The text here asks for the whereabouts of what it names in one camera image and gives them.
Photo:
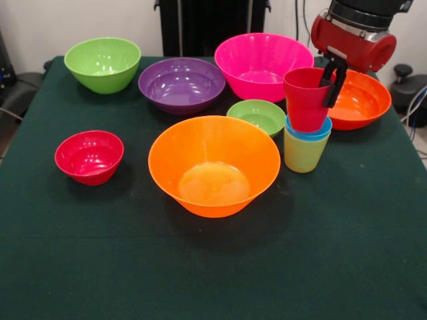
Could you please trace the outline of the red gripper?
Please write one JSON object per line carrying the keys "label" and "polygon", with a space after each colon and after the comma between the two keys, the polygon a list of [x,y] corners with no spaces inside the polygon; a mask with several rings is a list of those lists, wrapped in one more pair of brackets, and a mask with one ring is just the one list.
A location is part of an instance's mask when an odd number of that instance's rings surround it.
{"label": "red gripper", "polygon": [[353,27],[320,13],[314,20],[311,31],[314,47],[324,55],[332,54],[346,63],[331,59],[324,68],[318,87],[329,89],[324,106],[333,108],[346,80],[348,66],[359,72],[377,72],[393,55],[397,40],[388,31],[373,32]]}

